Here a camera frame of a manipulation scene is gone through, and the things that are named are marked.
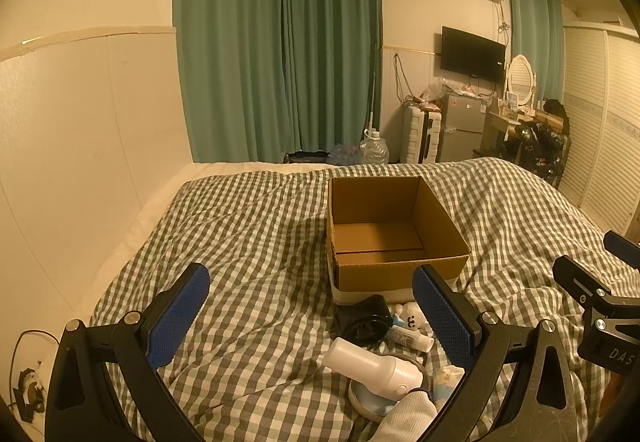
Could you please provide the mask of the white sock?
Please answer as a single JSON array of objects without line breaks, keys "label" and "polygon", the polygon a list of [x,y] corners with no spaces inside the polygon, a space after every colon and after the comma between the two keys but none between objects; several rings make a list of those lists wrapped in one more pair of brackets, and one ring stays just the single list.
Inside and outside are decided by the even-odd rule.
[{"label": "white sock", "polygon": [[435,404],[424,390],[413,390],[387,414],[370,442],[416,442],[438,414]]}]

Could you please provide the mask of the white cream tube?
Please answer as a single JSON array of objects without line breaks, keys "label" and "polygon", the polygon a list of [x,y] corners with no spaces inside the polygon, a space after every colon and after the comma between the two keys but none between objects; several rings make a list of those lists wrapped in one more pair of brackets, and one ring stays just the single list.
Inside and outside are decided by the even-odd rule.
[{"label": "white cream tube", "polygon": [[397,325],[393,325],[388,329],[385,338],[393,341],[394,344],[400,344],[421,353],[430,352],[434,346],[434,339],[421,334],[419,330],[411,330]]}]

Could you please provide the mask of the black round pouch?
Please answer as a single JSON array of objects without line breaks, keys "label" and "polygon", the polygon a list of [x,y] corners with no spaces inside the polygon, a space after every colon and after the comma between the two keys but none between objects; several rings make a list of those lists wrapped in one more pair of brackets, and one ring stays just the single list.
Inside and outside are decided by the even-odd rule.
[{"label": "black round pouch", "polygon": [[382,295],[370,295],[355,304],[337,308],[334,332],[360,348],[373,348],[393,326],[392,314]]}]

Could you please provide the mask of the round blue white container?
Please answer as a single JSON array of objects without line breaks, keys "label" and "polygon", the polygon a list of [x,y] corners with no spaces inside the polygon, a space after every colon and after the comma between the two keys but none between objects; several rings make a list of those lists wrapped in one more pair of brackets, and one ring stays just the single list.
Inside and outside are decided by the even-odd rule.
[{"label": "round blue white container", "polygon": [[[390,356],[416,367],[421,374],[420,388],[428,388],[431,377],[416,358],[401,353],[390,353]],[[371,422],[382,422],[383,418],[399,403],[399,400],[389,400],[382,398],[382,396],[376,396],[364,384],[353,380],[349,381],[347,396],[352,408],[360,416],[367,418]]]}]

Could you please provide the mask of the white plush toy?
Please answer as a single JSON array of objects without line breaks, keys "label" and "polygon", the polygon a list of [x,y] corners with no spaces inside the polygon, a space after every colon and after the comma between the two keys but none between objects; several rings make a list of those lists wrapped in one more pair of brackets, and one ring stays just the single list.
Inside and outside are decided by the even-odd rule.
[{"label": "white plush toy", "polygon": [[392,315],[393,323],[396,326],[425,332],[427,319],[420,309],[420,306],[418,306],[418,303],[414,301],[404,304],[394,303],[389,304],[387,307],[390,315]]}]

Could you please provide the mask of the grey checkered bed duvet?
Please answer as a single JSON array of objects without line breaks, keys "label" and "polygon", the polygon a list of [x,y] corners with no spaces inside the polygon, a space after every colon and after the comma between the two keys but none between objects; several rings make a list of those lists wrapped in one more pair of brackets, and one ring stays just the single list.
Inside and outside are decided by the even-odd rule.
[{"label": "grey checkered bed duvet", "polygon": [[[582,360],[582,309],[552,276],[568,255],[614,295],[639,274],[604,249],[600,231],[559,191],[512,163],[350,167],[350,176],[420,176],[470,248],[452,287],[506,324],[552,319],[574,384],[577,432],[588,436],[608,373]],[[209,441],[364,441],[375,424],[347,399],[347,380],[321,366],[335,312],[326,256],[331,169],[253,172],[185,183],[149,238],[96,303],[93,325],[143,310],[192,262],[209,295],[171,363],[160,370]]]}]

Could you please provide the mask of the wooden vanity desk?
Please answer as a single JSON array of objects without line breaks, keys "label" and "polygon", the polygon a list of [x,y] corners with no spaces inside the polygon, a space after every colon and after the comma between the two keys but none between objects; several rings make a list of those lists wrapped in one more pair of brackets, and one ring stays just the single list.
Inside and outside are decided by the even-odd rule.
[{"label": "wooden vanity desk", "polygon": [[518,113],[515,119],[510,119],[501,116],[497,110],[488,110],[480,146],[473,149],[473,158],[498,158],[501,155],[504,141],[510,136],[514,136],[515,128],[532,120],[532,117],[521,115],[521,113]]}]

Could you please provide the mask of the white louvered wardrobe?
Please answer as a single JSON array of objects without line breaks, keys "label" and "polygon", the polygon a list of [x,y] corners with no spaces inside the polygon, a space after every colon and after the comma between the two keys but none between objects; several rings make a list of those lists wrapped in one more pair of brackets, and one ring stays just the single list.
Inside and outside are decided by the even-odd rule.
[{"label": "white louvered wardrobe", "polygon": [[639,37],[573,22],[564,46],[570,151],[560,191],[602,231],[626,234],[639,220]]}]

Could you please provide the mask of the brown cardboard box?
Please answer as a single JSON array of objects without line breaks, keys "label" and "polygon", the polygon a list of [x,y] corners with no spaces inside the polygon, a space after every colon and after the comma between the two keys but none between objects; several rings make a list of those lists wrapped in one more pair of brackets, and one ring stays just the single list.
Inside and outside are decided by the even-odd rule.
[{"label": "brown cardboard box", "polygon": [[414,271],[428,264],[457,278],[471,250],[421,176],[333,177],[328,182],[326,251],[332,298],[413,299]]}]

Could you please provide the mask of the grey mini fridge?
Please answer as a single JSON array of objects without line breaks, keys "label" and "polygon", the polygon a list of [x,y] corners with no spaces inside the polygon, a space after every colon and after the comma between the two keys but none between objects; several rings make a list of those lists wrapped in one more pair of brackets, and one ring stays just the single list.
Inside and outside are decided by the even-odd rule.
[{"label": "grey mini fridge", "polygon": [[442,102],[439,162],[469,160],[480,148],[486,117],[486,104],[480,98],[449,94]]}]

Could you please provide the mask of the clear large water jug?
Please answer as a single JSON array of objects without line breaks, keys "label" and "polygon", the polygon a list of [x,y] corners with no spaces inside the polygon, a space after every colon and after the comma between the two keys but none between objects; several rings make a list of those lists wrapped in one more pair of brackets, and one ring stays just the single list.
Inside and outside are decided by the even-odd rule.
[{"label": "clear large water jug", "polygon": [[358,146],[360,165],[387,165],[390,152],[378,130],[364,131],[363,140]]}]

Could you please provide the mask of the green curtain right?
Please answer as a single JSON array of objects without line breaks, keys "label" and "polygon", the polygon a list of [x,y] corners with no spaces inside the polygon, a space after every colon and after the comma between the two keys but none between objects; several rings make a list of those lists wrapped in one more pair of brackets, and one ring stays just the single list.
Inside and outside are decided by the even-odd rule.
[{"label": "green curtain right", "polygon": [[523,55],[536,74],[536,98],[563,98],[564,29],[561,0],[509,0],[512,56]]}]

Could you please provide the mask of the green curtain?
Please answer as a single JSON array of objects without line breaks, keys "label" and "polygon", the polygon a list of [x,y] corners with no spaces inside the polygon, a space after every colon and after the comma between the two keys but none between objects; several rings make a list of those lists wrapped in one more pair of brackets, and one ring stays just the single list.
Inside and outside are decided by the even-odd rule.
[{"label": "green curtain", "polygon": [[563,98],[564,29],[561,0],[509,0],[512,56],[523,55],[536,74],[536,98]]},{"label": "green curtain", "polygon": [[382,0],[172,0],[199,162],[355,146],[380,121]]}]

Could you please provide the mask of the green curtain left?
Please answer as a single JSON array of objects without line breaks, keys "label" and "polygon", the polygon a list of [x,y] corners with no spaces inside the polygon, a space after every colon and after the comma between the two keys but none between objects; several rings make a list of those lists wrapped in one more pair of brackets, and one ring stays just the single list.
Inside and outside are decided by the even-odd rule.
[{"label": "green curtain left", "polygon": [[355,146],[380,121],[382,0],[172,0],[199,162]]}]

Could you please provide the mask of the black wall television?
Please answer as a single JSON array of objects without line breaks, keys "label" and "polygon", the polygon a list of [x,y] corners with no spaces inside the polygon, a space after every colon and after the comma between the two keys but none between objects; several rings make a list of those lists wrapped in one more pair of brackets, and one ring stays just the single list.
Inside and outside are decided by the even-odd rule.
[{"label": "black wall television", "polygon": [[506,46],[462,30],[443,27],[440,68],[491,83],[502,83]]}]

